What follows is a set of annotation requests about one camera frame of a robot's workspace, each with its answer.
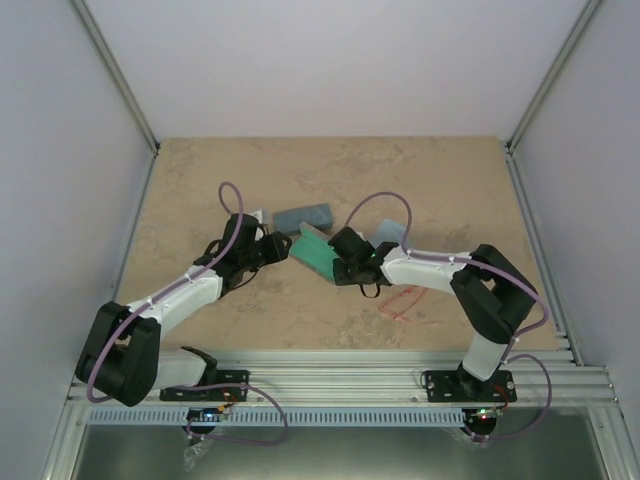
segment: white partition panel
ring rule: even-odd
[[[587,362],[640,449],[640,3],[607,2],[517,152]]]
[[[90,0],[167,136],[510,135],[584,0]]]
[[[42,474],[150,153],[70,4],[0,4],[0,477]]]

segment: teal sponge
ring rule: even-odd
[[[308,223],[301,223],[301,236],[289,250],[289,256],[309,267],[325,280],[335,284],[333,260],[338,255],[327,243],[329,237]]]

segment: aluminum frame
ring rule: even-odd
[[[542,279],[542,284],[544,286],[556,329],[558,332],[566,334],[576,363],[578,365],[584,365],[582,354],[580,353],[579,342],[573,334],[575,331],[573,322],[567,313],[565,302],[562,300],[562,296],[557,286],[558,282],[556,281],[555,275],[549,266],[549,261],[542,246],[542,239],[531,209],[531,204],[525,193],[526,189],[522,175],[520,174],[520,169],[518,168],[517,156],[514,157],[511,155],[506,145],[505,162],[507,164],[509,175],[511,176],[513,190],[520,207],[527,235],[529,236],[531,250],[533,251],[533,256],[535,258],[538,271],[540,272],[540,278]]]
[[[440,427],[462,428],[466,415],[461,408],[431,407],[282,407],[289,427]],[[280,413],[269,405],[234,405],[229,415],[208,414],[194,427],[282,428]],[[90,425],[186,426],[189,407],[97,408],[91,411]]]
[[[82,437],[87,427],[90,409],[81,406],[65,406],[53,437],[49,457],[45,464],[43,480],[68,480],[78,459]]]
[[[107,41],[102,35],[100,27],[93,17],[89,6],[85,2],[85,0],[69,0],[69,2],[75,10],[80,23],[85,28],[87,35],[89,35],[91,43],[93,43],[93,46],[96,48],[96,52],[98,53],[100,60],[102,60],[105,70],[112,78],[116,88],[118,89],[120,95],[122,96],[122,99],[124,100],[124,103],[129,108],[129,112],[131,112],[133,119],[140,129],[140,133],[142,133],[142,136],[147,141],[147,144],[149,145],[149,148],[151,148],[151,151],[154,154],[157,154],[160,144],[156,140],[156,137],[153,134],[151,127],[149,126],[149,122],[147,121],[144,112],[140,108],[135,95],[131,91],[131,87],[129,86],[127,79],[122,73],[122,70],[120,70],[120,66],[118,65],[118,62],[116,61],[113,53],[111,52]]]
[[[553,60],[553,63],[542,79],[538,90],[529,102],[527,109],[518,122],[518,125],[516,126],[513,135],[511,136],[511,139],[507,142],[509,153],[514,153],[518,148],[518,144],[529,128],[529,125],[531,125],[531,122],[538,113],[538,110],[555,85],[556,80],[558,80],[558,78],[564,71],[565,66],[571,60],[573,53],[580,45],[580,42],[584,38],[589,27],[593,24],[593,21],[602,9],[602,6],[605,4],[605,2],[606,0],[587,0],[585,2],[580,15],[578,15],[578,18],[571,27],[571,31],[562,44],[560,51],[556,55],[556,58]]]
[[[611,480],[638,480],[640,467],[619,408],[589,408],[589,419]]]
[[[420,386],[424,370],[455,369],[464,352],[209,352],[220,368],[240,368],[251,372],[251,385],[273,394],[282,405],[295,407],[479,407],[486,404],[433,404]],[[531,352],[549,370],[553,384],[554,406],[606,407],[615,405],[616,396],[603,367],[577,367],[568,350]],[[546,377],[532,362],[518,361],[507,366],[518,389],[514,407],[544,405]],[[264,405],[253,392],[248,405]],[[89,406],[86,385],[74,383],[68,405]],[[220,402],[193,404],[161,402],[151,392],[143,406],[217,406]],[[118,405],[116,401],[105,406]]]
[[[135,241],[136,235],[138,234],[138,223],[140,222],[140,216],[142,215],[142,211],[144,209],[144,205],[147,200],[147,194],[149,193],[149,185],[153,180],[153,174],[156,170],[155,168],[156,158],[158,158],[158,153],[159,153],[158,150],[156,150],[155,153],[152,152],[152,157],[147,167],[148,170],[145,175],[144,183],[142,185],[141,192],[138,196],[138,205],[136,206],[136,210],[133,215],[133,220],[128,230],[129,236],[127,238],[126,243],[124,244],[124,248],[121,254],[122,256],[119,259],[120,260],[118,265],[119,268],[111,284],[111,300],[115,300],[120,293],[120,287],[122,286],[122,279],[124,278],[124,274],[127,268],[127,260],[129,259],[129,254],[131,253],[133,242]]]

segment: metal base plate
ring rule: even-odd
[[[249,383],[249,370],[218,370],[217,383]],[[224,392],[233,395],[235,403],[247,401],[246,388],[225,388],[212,389],[201,392],[180,390],[177,388],[167,388],[160,390],[160,401],[162,402],[222,402],[231,403],[231,399],[226,397]]]
[[[504,398],[494,387],[500,387],[507,395],[509,403],[518,400],[513,375],[508,370],[498,370],[491,379],[491,385],[480,398],[469,398],[456,378],[455,370],[427,370],[422,375],[431,403],[504,403]]]

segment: beige marble tabletop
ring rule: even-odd
[[[394,190],[412,205],[416,248],[460,252],[490,243],[541,291],[504,155],[495,138],[196,138],[162,144],[129,255],[119,300],[147,296],[183,274],[221,236],[217,199],[234,182],[246,211],[327,202],[339,229],[366,195]],[[232,192],[228,202],[235,205]],[[392,198],[376,199],[353,226],[371,235],[384,218],[404,223]],[[366,299],[296,260],[265,267],[246,287],[202,308],[163,347],[204,349],[465,350],[473,330],[456,298],[434,290]],[[401,313],[400,318],[389,312]],[[540,317],[535,307],[526,323]],[[519,348],[558,347],[551,324]]]

